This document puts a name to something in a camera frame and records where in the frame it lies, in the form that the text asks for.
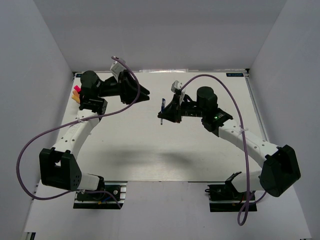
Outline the blue pen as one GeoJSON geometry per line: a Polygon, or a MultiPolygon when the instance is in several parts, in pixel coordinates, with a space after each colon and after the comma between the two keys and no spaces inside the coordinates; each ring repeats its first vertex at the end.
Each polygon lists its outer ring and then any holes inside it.
{"type": "MultiPolygon", "coordinates": [[[[162,98],[162,100],[161,100],[161,110],[160,110],[161,113],[164,112],[165,106],[166,106],[166,100],[164,98],[162,98]]],[[[160,119],[160,125],[161,126],[163,125],[163,119],[162,118],[160,119]]]]}

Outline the grey orange highlighter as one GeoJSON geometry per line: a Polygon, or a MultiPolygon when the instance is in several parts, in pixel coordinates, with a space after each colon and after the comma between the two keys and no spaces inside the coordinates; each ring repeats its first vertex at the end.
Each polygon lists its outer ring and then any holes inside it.
{"type": "Polygon", "coordinates": [[[77,98],[80,96],[79,93],[78,93],[76,90],[74,90],[74,91],[72,92],[72,95],[75,96],[75,97],[77,97],[77,98]]]}

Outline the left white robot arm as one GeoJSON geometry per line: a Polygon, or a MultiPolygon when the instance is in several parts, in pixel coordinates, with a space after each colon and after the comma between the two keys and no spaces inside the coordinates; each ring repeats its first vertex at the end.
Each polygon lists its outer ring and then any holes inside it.
{"type": "Polygon", "coordinates": [[[77,158],[81,147],[91,131],[105,114],[108,102],[106,97],[119,96],[122,103],[143,102],[150,99],[150,91],[138,87],[128,70],[119,77],[111,76],[101,80],[92,70],[80,75],[80,106],[77,120],[50,149],[44,148],[39,154],[41,182],[45,186],[67,191],[88,191],[99,200],[105,196],[104,178],[83,173],[77,158]]]}

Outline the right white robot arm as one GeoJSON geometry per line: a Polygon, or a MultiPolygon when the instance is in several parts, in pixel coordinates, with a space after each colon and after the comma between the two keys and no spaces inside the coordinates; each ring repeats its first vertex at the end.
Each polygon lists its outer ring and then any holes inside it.
{"type": "Polygon", "coordinates": [[[230,114],[218,107],[218,97],[211,87],[200,87],[195,101],[179,86],[173,85],[171,90],[172,101],[162,107],[158,118],[180,123],[183,117],[198,117],[208,132],[247,152],[260,166],[261,169],[250,172],[249,177],[237,172],[225,181],[229,198],[236,200],[247,189],[266,191],[279,197],[301,178],[295,150],[289,145],[277,146],[244,130],[230,114]]]}

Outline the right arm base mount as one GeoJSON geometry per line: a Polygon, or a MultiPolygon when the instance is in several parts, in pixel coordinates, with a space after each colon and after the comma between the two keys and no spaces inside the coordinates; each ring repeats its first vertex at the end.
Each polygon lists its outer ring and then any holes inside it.
{"type": "Polygon", "coordinates": [[[246,202],[246,193],[233,193],[224,183],[210,184],[204,192],[211,213],[239,212],[246,202]]]}

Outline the orange pink highlighter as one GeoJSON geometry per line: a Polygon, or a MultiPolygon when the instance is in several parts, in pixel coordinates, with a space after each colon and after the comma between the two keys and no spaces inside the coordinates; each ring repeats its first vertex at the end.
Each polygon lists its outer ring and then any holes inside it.
{"type": "Polygon", "coordinates": [[[80,99],[79,99],[79,97],[73,95],[71,98],[72,98],[75,102],[77,102],[78,104],[80,104],[80,99]]]}

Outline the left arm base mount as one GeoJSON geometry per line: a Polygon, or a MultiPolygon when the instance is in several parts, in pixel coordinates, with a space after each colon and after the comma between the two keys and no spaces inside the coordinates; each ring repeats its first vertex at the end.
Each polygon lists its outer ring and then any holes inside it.
{"type": "Polygon", "coordinates": [[[85,210],[119,210],[122,207],[127,192],[127,182],[104,182],[104,191],[107,193],[86,193],[77,192],[75,194],[73,208],[85,210]]]}

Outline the pink black highlighter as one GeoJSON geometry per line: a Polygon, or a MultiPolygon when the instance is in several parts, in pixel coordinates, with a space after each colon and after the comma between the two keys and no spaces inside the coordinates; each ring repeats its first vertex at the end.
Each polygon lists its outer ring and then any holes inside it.
{"type": "Polygon", "coordinates": [[[81,91],[81,88],[78,85],[75,85],[74,86],[74,90],[79,93],[81,91]]]}

